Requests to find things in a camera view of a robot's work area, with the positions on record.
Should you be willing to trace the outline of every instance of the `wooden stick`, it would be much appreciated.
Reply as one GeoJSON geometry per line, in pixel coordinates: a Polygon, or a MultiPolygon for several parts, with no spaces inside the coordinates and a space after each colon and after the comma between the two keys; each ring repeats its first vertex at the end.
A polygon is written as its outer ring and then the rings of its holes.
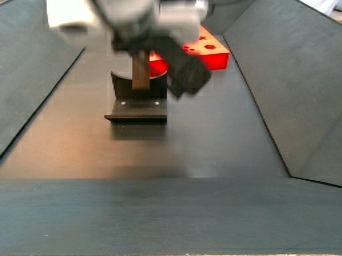
{"type": "Polygon", "coordinates": [[[145,51],[132,56],[132,89],[149,90],[149,53],[145,51]]]}

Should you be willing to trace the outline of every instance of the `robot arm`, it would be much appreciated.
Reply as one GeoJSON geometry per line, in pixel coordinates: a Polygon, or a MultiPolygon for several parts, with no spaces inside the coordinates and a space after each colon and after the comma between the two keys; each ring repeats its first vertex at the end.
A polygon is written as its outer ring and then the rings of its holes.
{"type": "Polygon", "coordinates": [[[86,28],[88,36],[96,36],[101,24],[113,34],[113,50],[130,55],[156,51],[169,67],[168,89],[180,97],[182,93],[193,95],[211,77],[200,59],[181,50],[185,42],[197,40],[207,1],[46,0],[48,21],[61,34],[68,31],[65,27],[78,26],[86,28]]]}
{"type": "Polygon", "coordinates": [[[176,98],[182,93],[194,95],[209,80],[211,72],[201,60],[186,55],[180,46],[197,40],[207,1],[172,1],[164,4],[157,0],[90,2],[100,20],[114,35],[113,50],[120,45],[120,49],[130,55],[137,55],[141,50],[157,52],[169,67],[170,93],[176,98]]]}

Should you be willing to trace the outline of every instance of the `black object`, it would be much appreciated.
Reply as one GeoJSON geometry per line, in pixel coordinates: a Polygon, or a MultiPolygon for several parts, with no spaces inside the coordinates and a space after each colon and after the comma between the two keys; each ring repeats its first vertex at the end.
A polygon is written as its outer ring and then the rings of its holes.
{"type": "Polygon", "coordinates": [[[194,95],[211,78],[211,71],[196,56],[184,53],[174,40],[166,35],[150,35],[128,44],[128,52],[154,51],[168,64],[170,85],[168,89],[178,98],[182,93],[194,95]]]}
{"type": "Polygon", "coordinates": [[[112,113],[104,118],[118,121],[166,122],[166,87],[165,75],[149,80],[148,90],[133,90],[132,80],[117,77],[113,73],[112,84],[116,101],[112,113]]]}

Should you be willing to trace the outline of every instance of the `dark gray surface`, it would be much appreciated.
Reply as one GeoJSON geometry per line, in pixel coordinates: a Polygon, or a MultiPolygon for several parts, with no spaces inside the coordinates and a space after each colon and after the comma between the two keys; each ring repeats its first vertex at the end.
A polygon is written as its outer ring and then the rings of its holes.
{"type": "Polygon", "coordinates": [[[233,59],[194,98],[169,97],[166,125],[110,125],[108,41],[89,42],[0,161],[0,177],[287,177],[233,59]]]}
{"type": "Polygon", "coordinates": [[[217,35],[223,34],[255,0],[213,0],[216,7],[203,25],[217,35]]]}
{"type": "Polygon", "coordinates": [[[44,0],[0,6],[0,157],[80,53],[45,16],[44,0]]]}
{"type": "Polygon", "coordinates": [[[0,254],[340,254],[340,198],[291,179],[1,181],[0,254]]]}
{"type": "Polygon", "coordinates": [[[257,0],[224,33],[291,174],[342,185],[342,27],[257,0]]]}

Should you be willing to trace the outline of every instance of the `red object with holes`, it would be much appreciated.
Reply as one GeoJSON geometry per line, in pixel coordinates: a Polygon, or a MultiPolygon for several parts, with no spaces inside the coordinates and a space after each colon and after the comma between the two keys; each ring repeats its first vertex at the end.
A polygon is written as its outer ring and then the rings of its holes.
{"type": "MultiPolygon", "coordinates": [[[[203,27],[200,27],[198,40],[184,44],[182,49],[186,54],[200,57],[209,70],[227,68],[229,51],[203,27]]],[[[150,54],[149,66],[150,77],[158,76],[166,71],[166,64],[157,54],[150,54]]]]}

